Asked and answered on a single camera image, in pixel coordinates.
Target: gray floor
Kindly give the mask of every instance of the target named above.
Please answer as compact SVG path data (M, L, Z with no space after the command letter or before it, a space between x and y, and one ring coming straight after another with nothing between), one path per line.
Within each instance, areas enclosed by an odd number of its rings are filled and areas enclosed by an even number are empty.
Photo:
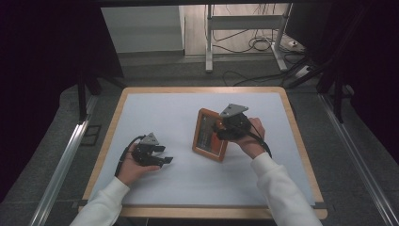
M120 58L129 86L225 86L243 78L226 71L235 71L245 77L278 74L271 56L217 57L214 73L206 73L202 58L181 56L127 56ZM83 196L88 178L100 151L121 90L100 79L103 92L99 95L90 125L100 125L97 142L80 146L46 225L69 225L77 214L75 205ZM347 150L340 141L315 91L317 79L287 90L295 117L305 142L328 209L324 225L384 225L375 203L361 181ZM281 79L247 82L243 86L278 86ZM60 97L60 108L32 160L0 205L0 225L27 225L41 199L44 189L62 155L78 119L76 87L65 90ZM399 209L398 165L383 146L362 123L351 107L343 101L343 119L352 138L372 170L392 206ZM91 137L82 142L90 143ZM128 222L120 219L120 225ZM182 220L150 219L148 225L274 225L265 220Z

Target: forearm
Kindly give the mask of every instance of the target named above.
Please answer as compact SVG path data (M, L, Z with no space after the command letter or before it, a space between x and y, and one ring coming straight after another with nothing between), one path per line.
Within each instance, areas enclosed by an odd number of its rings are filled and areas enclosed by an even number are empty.
M90 201L74 219L71 225L112 225L121 210L121 201L130 188L114 178L96 197Z
M267 153L258 155L251 166L258 175L258 188L279 226L322 225L285 167L276 164Z

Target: person's right hand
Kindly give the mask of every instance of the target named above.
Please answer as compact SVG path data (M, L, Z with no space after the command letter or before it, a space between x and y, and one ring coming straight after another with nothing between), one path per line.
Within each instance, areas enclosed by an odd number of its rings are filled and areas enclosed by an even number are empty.
M252 126L250 128L250 132L256 136L258 136L258 132L261 135L261 138L264 139L264 128L262 126L261 120L258 118L248 118L249 121L252 123ZM240 148L249 155L252 159L257 157L259 154L264 153L264 148L259 144L256 139L250 137L250 136L245 136L237 140L232 140L232 142L238 144Z

